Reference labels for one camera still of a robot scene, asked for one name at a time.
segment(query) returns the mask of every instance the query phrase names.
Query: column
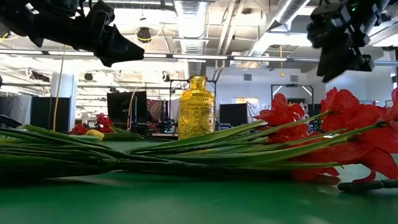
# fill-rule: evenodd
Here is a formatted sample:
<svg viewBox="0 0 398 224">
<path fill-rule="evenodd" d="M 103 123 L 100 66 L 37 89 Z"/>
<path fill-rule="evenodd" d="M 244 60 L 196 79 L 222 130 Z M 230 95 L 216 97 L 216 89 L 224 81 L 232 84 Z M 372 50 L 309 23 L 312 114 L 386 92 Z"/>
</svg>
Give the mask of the column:
<svg viewBox="0 0 398 224">
<path fill-rule="evenodd" d="M 60 72 L 56 71 L 52 74 L 51 79 L 51 97 L 57 97 L 58 83 L 60 80 Z M 79 72 L 70 70 L 64 70 L 62 72 L 61 85 L 58 97 L 70 98 L 69 107 L 69 131 L 75 126 L 75 111 L 76 111 L 76 95 L 77 95 L 77 84 L 79 80 Z"/>
</svg>

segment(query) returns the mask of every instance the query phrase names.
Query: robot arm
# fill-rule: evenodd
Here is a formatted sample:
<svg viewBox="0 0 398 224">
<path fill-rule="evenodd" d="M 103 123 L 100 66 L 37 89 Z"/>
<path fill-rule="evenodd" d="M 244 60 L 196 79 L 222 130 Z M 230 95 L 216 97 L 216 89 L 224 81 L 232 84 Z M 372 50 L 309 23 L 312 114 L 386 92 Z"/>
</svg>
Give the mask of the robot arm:
<svg viewBox="0 0 398 224">
<path fill-rule="evenodd" d="M 359 48 L 368 45 L 369 31 L 381 23 L 382 11 L 396 0 L 324 2 L 312 12 L 307 27 L 312 46 L 322 48 L 317 75 L 328 82 L 346 70 L 371 72 L 372 58 Z"/>
<path fill-rule="evenodd" d="M 85 16 L 85 1 L 0 0 L 0 22 L 19 36 L 28 36 L 38 47 L 48 39 L 93 52 L 107 67 L 142 60 L 144 49 L 124 38 L 115 25 L 109 25 L 114 20 L 113 8 L 99 0 Z M 73 19 L 76 12 L 80 15 Z"/>
</svg>

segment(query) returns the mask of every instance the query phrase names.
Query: desk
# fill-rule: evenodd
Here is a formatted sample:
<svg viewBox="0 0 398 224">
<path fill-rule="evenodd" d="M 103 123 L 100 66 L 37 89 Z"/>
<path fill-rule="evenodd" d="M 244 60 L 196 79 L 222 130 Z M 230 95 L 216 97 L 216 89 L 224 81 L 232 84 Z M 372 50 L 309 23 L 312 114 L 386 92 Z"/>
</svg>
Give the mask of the desk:
<svg viewBox="0 0 398 224">
<path fill-rule="evenodd" d="M 126 150 L 153 142 L 111 142 Z M 365 176 L 348 166 L 345 181 Z M 1 224 L 397 223 L 398 189 L 347 194 L 295 182 L 214 181 L 112 172 L 2 186 Z"/>
</svg>

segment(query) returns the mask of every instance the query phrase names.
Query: wall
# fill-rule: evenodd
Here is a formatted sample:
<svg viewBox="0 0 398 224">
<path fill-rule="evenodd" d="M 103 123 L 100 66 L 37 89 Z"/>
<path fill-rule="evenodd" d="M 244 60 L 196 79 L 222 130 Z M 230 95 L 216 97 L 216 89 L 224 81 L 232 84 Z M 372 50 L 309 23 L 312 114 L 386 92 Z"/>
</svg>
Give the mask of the wall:
<svg viewBox="0 0 398 224">
<path fill-rule="evenodd" d="M 378 60 L 389 60 L 387 54 Z M 346 71 L 344 74 L 326 84 L 326 90 L 334 86 L 337 89 L 351 91 L 359 100 L 379 101 L 384 106 L 386 100 L 391 100 L 392 81 L 391 68 L 374 67 L 372 72 Z"/>
<path fill-rule="evenodd" d="M 209 79 L 213 77 L 212 69 L 207 69 Z M 217 83 L 217 104 L 234 103 L 235 97 L 259 98 L 260 103 L 271 103 L 271 84 L 290 83 L 290 75 L 298 75 L 298 83 L 305 84 L 305 74 L 299 69 L 283 69 L 285 77 L 280 76 L 280 69 L 243 70 L 241 68 L 225 68 Z M 243 81 L 244 74 L 251 74 L 252 81 Z M 282 87 L 278 93 L 286 98 L 305 98 L 311 103 L 311 96 L 303 88 Z"/>
</svg>

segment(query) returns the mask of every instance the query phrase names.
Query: black robotic arm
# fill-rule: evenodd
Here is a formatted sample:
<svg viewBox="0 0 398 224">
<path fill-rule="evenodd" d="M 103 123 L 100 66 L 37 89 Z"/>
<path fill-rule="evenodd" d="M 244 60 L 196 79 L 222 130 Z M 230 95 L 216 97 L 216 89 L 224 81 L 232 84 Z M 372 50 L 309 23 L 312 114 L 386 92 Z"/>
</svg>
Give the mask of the black robotic arm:
<svg viewBox="0 0 398 224">
<path fill-rule="evenodd" d="M 44 39 L 93 52 L 110 67 L 116 62 L 142 60 L 144 49 L 124 38 L 109 24 L 114 9 L 99 0 L 87 16 L 86 0 L 0 0 L 0 22 L 38 47 Z"/>
</svg>

